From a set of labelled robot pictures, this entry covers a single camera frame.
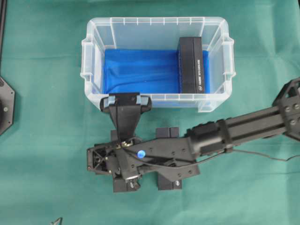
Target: clear plastic bin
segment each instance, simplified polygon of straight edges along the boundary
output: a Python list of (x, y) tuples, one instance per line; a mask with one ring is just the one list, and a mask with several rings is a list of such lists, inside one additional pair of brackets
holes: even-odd
[(82, 41), (84, 92), (99, 108), (107, 97), (102, 91), (106, 49), (176, 50), (180, 37), (202, 37), (203, 50), (209, 51), (210, 94), (143, 94), (153, 107), (196, 107), (211, 112), (232, 92), (235, 76), (233, 43), (228, 24), (221, 17), (112, 17), (94, 18)]

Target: black box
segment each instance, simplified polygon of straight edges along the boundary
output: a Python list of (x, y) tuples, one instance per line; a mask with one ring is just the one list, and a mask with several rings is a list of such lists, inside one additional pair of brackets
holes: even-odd
[(181, 93), (204, 93), (201, 37), (181, 37), (178, 52)]

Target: blue cloth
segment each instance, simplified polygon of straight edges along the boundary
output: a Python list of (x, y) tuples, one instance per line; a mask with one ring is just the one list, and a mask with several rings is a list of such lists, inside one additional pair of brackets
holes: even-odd
[(178, 52), (176, 50), (106, 50), (103, 84), (105, 94), (180, 93)]

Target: wire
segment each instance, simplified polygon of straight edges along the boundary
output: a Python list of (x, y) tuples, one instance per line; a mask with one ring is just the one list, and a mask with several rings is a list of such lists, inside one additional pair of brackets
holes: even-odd
[(287, 159), (284, 159), (284, 158), (275, 158), (275, 157), (271, 157), (271, 156), (269, 156), (269, 155), (266, 155), (266, 154), (263, 154), (263, 153), (260, 153), (260, 152), (256, 152), (256, 151), (246, 151), (246, 150), (239, 150), (239, 149), (233, 149), (233, 151), (235, 151), (235, 152), (247, 153), (247, 154), (254, 154), (254, 155), (266, 157), (266, 158), (273, 159), (273, 160), (277, 160), (277, 161), (283, 161), (283, 162), (287, 162), (287, 161), (289, 161), (289, 160), (292, 159), (292, 158), (300, 157), (300, 155), (295, 155), (295, 156), (289, 157), (289, 158), (287, 158)]
[(222, 151), (222, 152), (220, 152), (220, 153), (218, 153), (218, 154), (216, 154), (216, 155), (214, 155), (214, 156), (208, 157), (208, 158), (206, 158), (206, 159), (204, 159), (204, 160), (201, 160), (201, 161), (199, 161), (199, 162), (190, 163), (190, 164), (188, 164), (188, 165), (181, 165), (181, 166), (167, 166), (167, 165), (159, 165), (159, 164), (154, 164), (154, 163), (147, 163), (147, 162), (145, 162), (145, 161), (143, 161), (143, 160), (140, 160), (139, 158), (135, 157), (134, 155), (128, 153), (127, 150), (125, 150), (125, 149), (123, 149), (123, 150), (124, 150), (130, 157), (134, 158), (136, 161), (139, 161), (139, 162), (141, 162), (141, 163), (143, 163), (143, 164), (145, 164), (145, 165), (150, 165), (150, 166), (155, 166), (155, 167), (161, 167), (161, 168), (168, 168), (168, 169), (179, 169), (179, 168), (182, 169), (182, 168), (186, 168), (186, 167), (190, 167), (190, 166), (194, 166), (194, 165), (199, 165), (199, 164), (205, 163), (205, 162), (207, 162), (207, 161), (209, 161), (209, 160), (211, 160), (211, 159), (213, 159), (213, 158), (216, 158), (216, 157), (218, 157), (218, 156), (220, 156), (220, 155), (222, 155), (222, 154), (224, 153), (224, 152)]

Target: black metal bracket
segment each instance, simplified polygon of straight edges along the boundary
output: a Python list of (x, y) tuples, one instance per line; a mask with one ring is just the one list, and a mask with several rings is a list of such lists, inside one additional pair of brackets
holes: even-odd
[(151, 99), (139, 93), (109, 94), (109, 97), (100, 101), (100, 109), (110, 114), (119, 132), (120, 141), (134, 136), (141, 114), (149, 111), (151, 107)]
[(0, 135), (13, 125), (15, 91), (0, 77)]
[[(156, 138), (176, 138), (179, 137), (179, 127), (156, 128)], [(169, 181), (163, 175), (157, 175), (157, 186), (159, 190), (181, 190), (182, 180)]]

